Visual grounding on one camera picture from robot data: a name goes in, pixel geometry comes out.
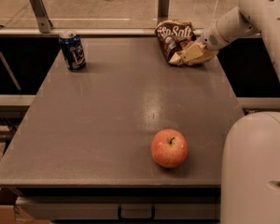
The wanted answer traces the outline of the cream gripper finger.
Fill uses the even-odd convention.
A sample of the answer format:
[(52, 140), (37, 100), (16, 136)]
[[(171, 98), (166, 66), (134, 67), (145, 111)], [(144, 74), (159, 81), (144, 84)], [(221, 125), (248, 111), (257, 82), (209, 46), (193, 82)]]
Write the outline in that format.
[(174, 53), (174, 55), (172, 56), (172, 58), (169, 61), (169, 64), (182, 64), (181, 57), (179, 56), (179, 54), (177, 52)]
[(194, 60), (203, 61), (206, 58), (205, 45), (201, 42), (193, 42), (185, 47), (180, 57), (184, 63), (193, 62)]

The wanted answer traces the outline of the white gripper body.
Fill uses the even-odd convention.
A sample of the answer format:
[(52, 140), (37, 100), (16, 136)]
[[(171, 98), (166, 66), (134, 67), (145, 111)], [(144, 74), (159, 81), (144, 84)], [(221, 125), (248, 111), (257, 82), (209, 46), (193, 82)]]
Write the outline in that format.
[(229, 42), (219, 33), (216, 21), (212, 22), (202, 31), (198, 41), (202, 43), (207, 50), (211, 51), (217, 51), (229, 45)]

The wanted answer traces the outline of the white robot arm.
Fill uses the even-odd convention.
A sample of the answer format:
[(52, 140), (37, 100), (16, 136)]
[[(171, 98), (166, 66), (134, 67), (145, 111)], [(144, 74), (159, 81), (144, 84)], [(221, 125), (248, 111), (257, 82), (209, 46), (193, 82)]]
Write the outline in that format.
[[(262, 39), (280, 83), (280, 0), (239, 0), (170, 62), (206, 62), (208, 53), (254, 34)], [(280, 224), (280, 101), (250, 98), (243, 104), (257, 110), (236, 121), (225, 141), (220, 224)]]

